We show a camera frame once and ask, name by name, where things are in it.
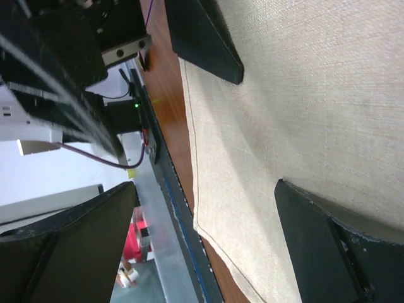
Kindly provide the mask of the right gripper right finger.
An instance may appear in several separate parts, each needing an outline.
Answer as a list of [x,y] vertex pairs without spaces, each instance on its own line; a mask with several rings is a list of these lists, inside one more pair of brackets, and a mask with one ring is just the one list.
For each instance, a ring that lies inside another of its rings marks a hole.
[[274,194],[302,302],[403,302],[403,231],[282,179]]

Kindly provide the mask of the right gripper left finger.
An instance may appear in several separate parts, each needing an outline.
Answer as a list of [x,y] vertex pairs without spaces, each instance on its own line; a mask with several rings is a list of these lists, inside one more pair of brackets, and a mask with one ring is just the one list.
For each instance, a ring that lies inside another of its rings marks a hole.
[[123,182],[1,234],[1,302],[109,302],[137,199]]

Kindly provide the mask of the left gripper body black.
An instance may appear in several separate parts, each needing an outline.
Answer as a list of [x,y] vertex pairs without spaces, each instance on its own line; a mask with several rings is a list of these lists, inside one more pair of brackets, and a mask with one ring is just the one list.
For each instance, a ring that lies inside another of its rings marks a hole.
[[139,1],[1,1],[1,81],[79,95],[151,46]]

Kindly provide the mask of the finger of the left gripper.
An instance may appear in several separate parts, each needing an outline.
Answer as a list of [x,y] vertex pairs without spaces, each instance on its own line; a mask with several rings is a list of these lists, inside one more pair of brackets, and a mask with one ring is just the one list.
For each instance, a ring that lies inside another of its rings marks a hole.
[[181,59],[235,85],[244,65],[217,1],[165,2],[172,50]]

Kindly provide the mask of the beige cloth napkin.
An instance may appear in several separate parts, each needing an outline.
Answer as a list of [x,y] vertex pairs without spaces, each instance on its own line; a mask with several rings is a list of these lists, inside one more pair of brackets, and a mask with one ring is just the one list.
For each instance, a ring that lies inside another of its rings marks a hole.
[[403,228],[403,2],[215,1],[233,85],[181,61],[194,228],[251,302],[299,302],[279,179]]

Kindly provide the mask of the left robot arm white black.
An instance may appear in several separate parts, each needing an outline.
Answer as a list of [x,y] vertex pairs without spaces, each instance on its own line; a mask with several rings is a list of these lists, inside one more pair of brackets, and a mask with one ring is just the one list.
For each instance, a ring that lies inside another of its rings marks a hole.
[[[173,51],[238,85],[243,63],[216,1],[166,1]],[[151,46],[139,1],[2,1],[1,83],[34,121],[121,157],[87,88]]]

